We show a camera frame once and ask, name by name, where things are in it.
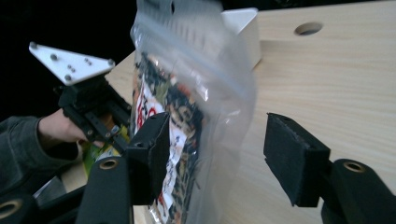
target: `gray sleeve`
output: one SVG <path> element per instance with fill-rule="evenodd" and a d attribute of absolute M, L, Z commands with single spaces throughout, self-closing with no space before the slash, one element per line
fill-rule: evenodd
<path fill-rule="evenodd" d="M 73 162 L 49 156 L 40 146 L 35 117 L 11 117 L 0 123 L 0 196 L 16 187 L 34 191 L 60 168 Z"/>

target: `white box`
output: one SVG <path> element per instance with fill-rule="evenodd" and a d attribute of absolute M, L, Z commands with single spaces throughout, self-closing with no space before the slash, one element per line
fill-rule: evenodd
<path fill-rule="evenodd" d="M 255 7 L 225 10 L 221 13 L 225 25 L 242 37 L 251 69 L 262 58 L 257 13 L 258 9 Z"/>

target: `ziplock bag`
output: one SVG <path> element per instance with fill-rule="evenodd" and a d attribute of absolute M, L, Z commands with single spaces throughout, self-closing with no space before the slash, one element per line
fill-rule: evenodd
<path fill-rule="evenodd" d="M 147 223 L 218 223 L 256 101 L 242 40 L 221 5 L 138 0 L 132 125 L 167 111 L 170 157 Z"/>

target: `dark background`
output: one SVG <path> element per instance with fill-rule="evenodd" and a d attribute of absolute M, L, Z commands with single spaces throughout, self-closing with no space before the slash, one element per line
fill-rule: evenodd
<path fill-rule="evenodd" d="M 66 49 L 116 63 L 134 51 L 129 35 L 135 1 L 0 0 L 0 121 L 9 116 L 46 116 L 58 107 L 62 83 L 29 52 L 29 43 Z M 274 10 L 351 0 L 233 0 L 223 8 Z"/>

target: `person's arm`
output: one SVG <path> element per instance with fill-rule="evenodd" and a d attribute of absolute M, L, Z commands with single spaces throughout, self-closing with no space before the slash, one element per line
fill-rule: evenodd
<path fill-rule="evenodd" d="M 62 109 L 44 117 L 10 117 L 0 123 L 0 196 L 20 188 L 34 193 L 78 156 L 86 140 Z"/>

